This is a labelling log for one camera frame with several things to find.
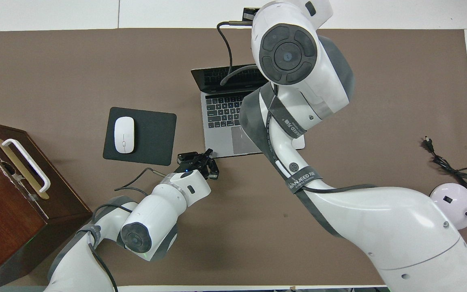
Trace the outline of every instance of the laptop trackpad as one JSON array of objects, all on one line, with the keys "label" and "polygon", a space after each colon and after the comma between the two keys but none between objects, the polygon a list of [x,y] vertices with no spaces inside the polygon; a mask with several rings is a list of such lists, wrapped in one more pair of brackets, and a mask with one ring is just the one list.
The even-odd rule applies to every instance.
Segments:
[{"label": "laptop trackpad", "polygon": [[235,155],[240,155],[242,153],[254,153],[260,152],[259,148],[250,140],[248,135],[244,132],[241,126],[232,127],[232,144],[233,144],[233,153]]}]

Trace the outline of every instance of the white mouse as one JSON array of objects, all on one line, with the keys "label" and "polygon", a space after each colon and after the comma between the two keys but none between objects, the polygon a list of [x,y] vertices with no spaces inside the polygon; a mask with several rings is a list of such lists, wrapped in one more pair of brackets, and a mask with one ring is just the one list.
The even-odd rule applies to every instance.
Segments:
[{"label": "white mouse", "polygon": [[124,154],[135,149],[135,120],[130,116],[123,116],[115,121],[115,148]]}]

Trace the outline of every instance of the keyboard key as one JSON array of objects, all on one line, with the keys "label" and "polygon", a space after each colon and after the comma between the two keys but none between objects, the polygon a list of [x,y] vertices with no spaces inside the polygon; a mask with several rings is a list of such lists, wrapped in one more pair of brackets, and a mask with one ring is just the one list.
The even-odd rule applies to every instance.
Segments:
[{"label": "keyboard key", "polygon": [[219,122],[220,120],[221,120],[220,116],[209,116],[208,117],[208,122]]}]

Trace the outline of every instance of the wooden box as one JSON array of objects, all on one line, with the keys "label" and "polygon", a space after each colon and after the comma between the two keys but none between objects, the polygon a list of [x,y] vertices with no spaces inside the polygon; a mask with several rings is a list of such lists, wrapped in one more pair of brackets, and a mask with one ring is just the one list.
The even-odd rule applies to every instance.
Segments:
[{"label": "wooden box", "polygon": [[[51,182],[43,193],[40,172]],[[24,131],[0,125],[0,286],[28,274],[90,217],[91,210]]]}]

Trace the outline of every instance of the circular gray joint cover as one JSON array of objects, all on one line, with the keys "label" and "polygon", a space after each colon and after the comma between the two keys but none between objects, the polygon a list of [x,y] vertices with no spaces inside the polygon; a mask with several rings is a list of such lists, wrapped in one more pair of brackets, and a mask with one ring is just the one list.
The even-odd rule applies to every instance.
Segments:
[{"label": "circular gray joint cover", "polygon": [[122,227],[120,237],[124,244],[136,253],[146,253],[151,248],[151,240],[147,227],[134,222]]},{"label": "circular gray joint cover", "polygon": [[259,61],[264,74],[274,83],[295,84],[313,70],[317,44],[300,26],[276,24],[262,38]]}]

